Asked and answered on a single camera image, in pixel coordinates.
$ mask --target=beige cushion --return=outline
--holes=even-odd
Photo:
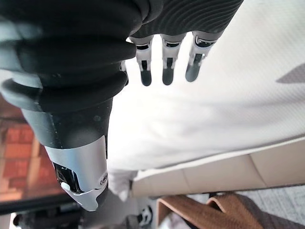
[[[248,190],[305,184],[305,140],[135,180],[133,196]]]

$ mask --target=robotic arm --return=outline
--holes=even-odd
[[[112,98],[127,82],[121,62],[137,54],[149,85],[151,39],[162,34],[169,85],[184,34],[193,31],[186,79],[195,80],[242,1],[0,0],[0,69],[12,73],[1,93],[22,109],[61,187],[84,209],[106,198]]]

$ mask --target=white fabric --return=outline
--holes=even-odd
[[[141,85],[135,60],[126,62],[130,83],[114,98],[108,166],[167,167],[303,136],[305,73],[299,83],[277,81],[305,63],[304,8],[303,0],[245,0],[194,83],[184,78],[191,35],[170,86],[155,37],[151,86]]]
[[[130,195],[131,181],[137,176],[138,172],[109,168],[108,174],[109,189],[122,201],[126,201]]]
[[[204,158],[201,158],[201,159],[198,159],[195,161],[180,163],[180,164],[177,164],[174,166],[168,166],[165,168],[147,169],[147,170],[139,171],[138,173],[135,173],[134,171],[121,170],[120,173],[116,173],[116,175],[114,177],[117,181],[116,188],[118,188],[118,187],[122,188],[122,183],[118,182],[118,177],[121,177],[121,178],[126,177],[127,174],[129,174],[129,177],[134,177],[133,180],[139,180],[139,179],[149,177],[151,175],[167,173],[167,172],[171,172],[171,171],[175,171],[175,170],[179,170],[179,169],[198,167],[198,166],[202,166],[202,165],[209,164],[209,163],[219,161],[219,160],[225,160],[225,159],[232,158],[232,157],[248,155],[248,154],[255,154],[256,152],[262,152],[262,151],[265,151],[265,150],[268,150],[271,148],[286,146],[286,145],[293,144],[295,142],[300,142],[300,141],[305,141],[305,137],[296,138],[293,140],[289,140],[289,141],[271,145],[271,146],[263,146],[263,147],[259,147],[259,148],[248,149],[248,150],[239,150],[239,151],[234,151],[234,152],[230,152],[230,153],[216,154],[216,155],[204,157]]]
[[[184,220],[174,212],[171,212],[162,223],[158,226],[158,229],[189,229],[190,227],[184,222]]]

